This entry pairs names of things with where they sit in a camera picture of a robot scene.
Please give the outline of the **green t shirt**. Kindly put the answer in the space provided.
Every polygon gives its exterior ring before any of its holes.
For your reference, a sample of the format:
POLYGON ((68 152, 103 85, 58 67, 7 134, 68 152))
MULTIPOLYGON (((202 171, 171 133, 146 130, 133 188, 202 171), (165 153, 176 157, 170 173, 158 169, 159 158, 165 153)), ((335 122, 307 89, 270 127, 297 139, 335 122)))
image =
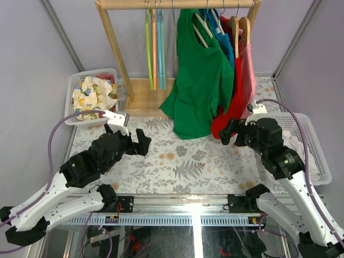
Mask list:
POLYGON ((182 9, 177 21, 178 71, 174 86, 160 110, 174 121, 183 140, 211 134, 218 106, 227 112, 234 71, 208 21, 197 9, 182 9))

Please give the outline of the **cream white hanger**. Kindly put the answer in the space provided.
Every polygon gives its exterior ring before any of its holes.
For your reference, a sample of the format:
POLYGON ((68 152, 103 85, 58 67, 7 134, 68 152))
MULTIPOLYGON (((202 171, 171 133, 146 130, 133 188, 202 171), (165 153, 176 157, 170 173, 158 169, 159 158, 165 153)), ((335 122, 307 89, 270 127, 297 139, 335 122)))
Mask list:
POLYGON ((198 9, 192 9, 191 22, 197 42, 203 48, 213 47, 213 33, 211 32, 206 19, 201 15, 198 9))

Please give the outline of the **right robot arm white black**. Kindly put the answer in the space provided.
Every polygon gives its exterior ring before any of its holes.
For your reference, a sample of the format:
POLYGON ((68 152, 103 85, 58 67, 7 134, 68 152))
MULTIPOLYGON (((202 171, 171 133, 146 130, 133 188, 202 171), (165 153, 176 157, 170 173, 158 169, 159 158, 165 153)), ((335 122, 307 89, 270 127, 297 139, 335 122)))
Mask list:
POLYGON ((282 204, 263 184, 246 191, 240 207, 263 212, 279 223, 293 238, 302 257, 339 257, 343 254, 343 228, 329 214, 310 181, 298 153, 285 146, 282 128, 272 118, 246 122, 231 119, 219 132, 223 145, 237 134, 235 145, 249 147, 264 168, 285 188, 299 214, 282 204))

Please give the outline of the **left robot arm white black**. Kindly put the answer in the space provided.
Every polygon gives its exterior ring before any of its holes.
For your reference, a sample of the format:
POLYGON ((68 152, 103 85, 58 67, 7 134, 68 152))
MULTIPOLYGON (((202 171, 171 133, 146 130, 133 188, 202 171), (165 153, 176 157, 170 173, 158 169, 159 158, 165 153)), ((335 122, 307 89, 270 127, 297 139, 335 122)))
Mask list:
POLYGON ((127 155, 145 156, 151 138, 143 130, 136 130, 138 142, 120 131, 107 132, 91 146, 72 156, 53 176, 50 186, 35 194, 41 200, 29 199, 16 207, 1 208, 1 222, 11 227, 5 232, 8 243, 26 247, 42 239, 47 232, 65 221, 88 212, 112 212, 117 208, 118 196, 109 184, 101 184, 85 197, 69 203, 60 202, 71 193, 100 179, 127 155))

